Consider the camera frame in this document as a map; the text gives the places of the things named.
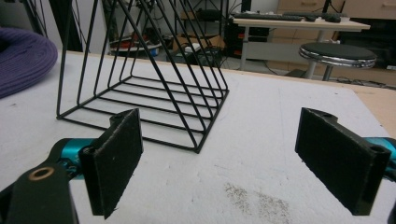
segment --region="black foam pad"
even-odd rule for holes
[[[112,125],[79,152],[92,213],[108,218],[143,153],[138,109],[111,118]]]

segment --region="chrome stool base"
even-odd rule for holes
[[[371,68],[376,60],[376,55],[368,49],[331,43],[301,45],[299,54],[307,60],[327,65],[324,81],[329,80],[334,66]]]

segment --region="black stool cushion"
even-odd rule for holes
[[[319,54],[321,56],[336,57],[350,60],[369,60],[376,55],[368,49],[350,45],[331,43],[308,43],[301,45],[302,49]]]

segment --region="white table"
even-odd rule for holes
[[[81,59],[70,55],[66,66]],[[59,139],[101,134],[56,120],[59,69],[57,63],[37,85],[0,100],[0,189],[46,159]],[[139,61],[135,69],[152,68]],[[166,74],[170,66],[161,69]],[[92,216],[84,181],[72,180],[80,223],[385,223],[394,183],[382,181],[370,216],[353,217],[294,152],[302,106],[334,114],[360,136],[388,136],[354,91],[238,73],[224,71],[231,92],[201,153],[145,142],[107,221]],[[78,79],[78,72],[66,75]]]
[[[298,48],[300,46],[290,44],[276,44],[276,43],[253,43],[251,48],[249,45],[249,28],[250,27],[265,27],[265,28],[282,28],[282,29],[300,29],[300,30],[318,30],[317,41],[323,41],[323,36],[326,31],[345,31],[345,32],[360,32],[361,30],[370,29],[369,25],[361,24],[354,21],[345,21],[340,23],[333,23],[327,21],[266,21],[266,20],[247,20],[247,19],[233,19],[233,23],[245,27],[245,36],[243,40],[242,56],[240,69],[245,70],[245,62],[247,58],[276,60],[276,61],[303,61],[298,55]],[[285,48],[294,48],[295,53],[290,54],[289,50]],[[305,73],[306,78],[312,78],[314,74],[316,63],[309,62],[308,69]]]

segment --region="cable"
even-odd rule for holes
[[[270,71],[271,71],[272,73],[274,73],[275,75],[279,76],[278,73],[276,73],[274,70],[272,70],[270,67],[268,67],[267,62],[266,62],[265,60],[262,60],[262,62],[264,63],[264,66],[265,66],[268,70],[270,70]]]

